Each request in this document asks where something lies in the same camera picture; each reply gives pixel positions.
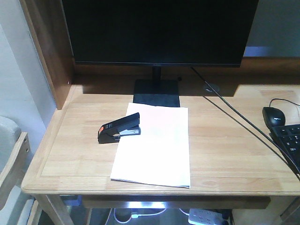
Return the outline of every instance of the white paper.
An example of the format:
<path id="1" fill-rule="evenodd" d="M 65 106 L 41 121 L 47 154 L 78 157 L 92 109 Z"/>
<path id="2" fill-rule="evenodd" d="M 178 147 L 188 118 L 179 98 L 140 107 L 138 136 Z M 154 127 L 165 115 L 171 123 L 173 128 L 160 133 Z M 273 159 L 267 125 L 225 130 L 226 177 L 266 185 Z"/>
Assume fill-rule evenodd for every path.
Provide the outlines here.
<path id="1" fill-rule="evenodd" d="M 140 135 L 120 139 L 111 179 L 190 187 L 188 109 L 129 103 L 140 113 Z"/>

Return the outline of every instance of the black mouse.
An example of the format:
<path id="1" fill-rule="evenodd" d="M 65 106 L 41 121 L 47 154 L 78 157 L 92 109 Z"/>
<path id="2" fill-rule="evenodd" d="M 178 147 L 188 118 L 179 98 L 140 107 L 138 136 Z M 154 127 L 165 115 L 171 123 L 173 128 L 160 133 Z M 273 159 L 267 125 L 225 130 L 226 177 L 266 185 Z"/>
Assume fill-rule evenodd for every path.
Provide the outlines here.
<path id="1" fill-rule="evenodd" d="M 272 127 L 284 126 L 285 115 L 277 108 L 264 107 L 262 109 L 262 115 L 266 126 L 271 129 Z"/>

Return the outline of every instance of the wall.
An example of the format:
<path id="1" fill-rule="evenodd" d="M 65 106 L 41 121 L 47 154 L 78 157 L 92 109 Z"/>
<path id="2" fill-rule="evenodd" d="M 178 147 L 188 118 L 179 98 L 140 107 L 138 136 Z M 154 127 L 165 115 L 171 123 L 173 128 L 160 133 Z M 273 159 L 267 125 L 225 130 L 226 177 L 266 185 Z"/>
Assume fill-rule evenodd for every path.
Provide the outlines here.
<path id="1" fill-rule="evenodd" d="M 0 115 L 29 133 L 34 153 L 56 108 L 18 0 L 0 0 Z"/>
<path id="2" fill-rule="evenodd" d="M 260 0 L 244 55 L 300 57 L 300 1 Z"/>

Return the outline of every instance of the black stapler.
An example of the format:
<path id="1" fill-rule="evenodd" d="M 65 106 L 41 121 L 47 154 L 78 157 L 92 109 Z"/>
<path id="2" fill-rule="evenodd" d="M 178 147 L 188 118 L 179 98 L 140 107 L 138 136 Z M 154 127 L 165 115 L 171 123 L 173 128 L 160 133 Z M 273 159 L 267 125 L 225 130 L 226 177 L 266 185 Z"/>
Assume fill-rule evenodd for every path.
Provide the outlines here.
<path id="1" fill-rule="evenodd" d="M 140 114 L 138 112 L 103 124 L 98 130 L 98 142 L 99 144 L 117 143 L 122 136 L 139 135 L 141 134 L 139 124 Z"/>

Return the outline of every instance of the power strip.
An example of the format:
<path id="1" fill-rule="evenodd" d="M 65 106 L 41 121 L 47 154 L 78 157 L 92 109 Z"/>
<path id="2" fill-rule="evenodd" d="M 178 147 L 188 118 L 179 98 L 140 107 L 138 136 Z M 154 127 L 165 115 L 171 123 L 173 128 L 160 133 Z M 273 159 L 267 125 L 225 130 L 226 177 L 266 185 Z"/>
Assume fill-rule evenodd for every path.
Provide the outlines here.
<path id="1" fill-rule="evenodd" d="M 194 225 L 222 225 L 225 221 L 222 218 L 222 214 L 218 212 L 212 212 L 208 210 L 201 209 L 190 209 L 188 222 Z"/>

